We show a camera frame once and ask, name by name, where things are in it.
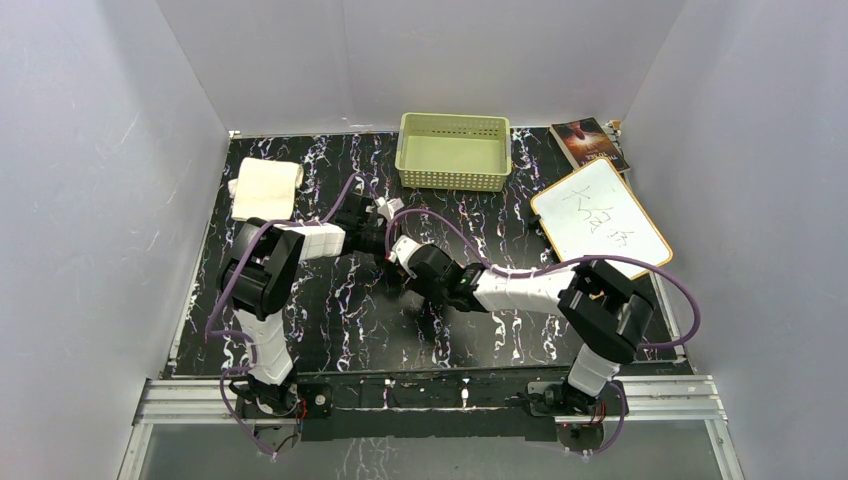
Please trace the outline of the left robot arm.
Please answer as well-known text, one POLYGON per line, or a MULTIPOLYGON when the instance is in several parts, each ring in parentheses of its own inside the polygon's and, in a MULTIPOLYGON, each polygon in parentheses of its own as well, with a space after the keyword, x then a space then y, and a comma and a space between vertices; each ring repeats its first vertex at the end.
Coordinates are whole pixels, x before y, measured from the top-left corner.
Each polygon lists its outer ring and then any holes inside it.
POLYGON ((299 265, 354 252, 383 257, 387 224, 403 207, 399 198, 346 193, 326 219, 287 220, 269 227, 260 218, 246 221, 220 272, 222 297, 216 305, 233 310, 249 350, 247 385, 232 386, 233 393, 265 414, 293 414, 299 391, 282 310, 299 265))

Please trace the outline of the light green plastic basket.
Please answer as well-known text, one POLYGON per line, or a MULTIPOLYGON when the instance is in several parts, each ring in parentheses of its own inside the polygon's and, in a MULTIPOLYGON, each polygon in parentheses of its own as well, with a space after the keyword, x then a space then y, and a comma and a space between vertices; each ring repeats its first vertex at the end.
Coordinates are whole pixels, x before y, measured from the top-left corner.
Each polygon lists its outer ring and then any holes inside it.
POLYGON ((507 118, 409 112, 395 168, 405 188, 499 192, 512 171, 507 118))

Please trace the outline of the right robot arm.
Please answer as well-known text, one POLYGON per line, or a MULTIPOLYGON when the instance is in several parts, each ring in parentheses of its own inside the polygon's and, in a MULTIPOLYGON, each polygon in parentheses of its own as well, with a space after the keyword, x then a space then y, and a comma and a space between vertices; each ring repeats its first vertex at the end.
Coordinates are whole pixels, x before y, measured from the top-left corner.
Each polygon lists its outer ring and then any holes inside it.
POLYGON ((654 305, 603 259, 572 267, 501 270, 461 265, 433 244, 402 237, 387 255, 412 279, 414 291, 462 312, 521 310, 563 318, 582 345, 566 378, 529 383, 520 401, 534 416, 587 415, 622 366, 634 361, 654 305))

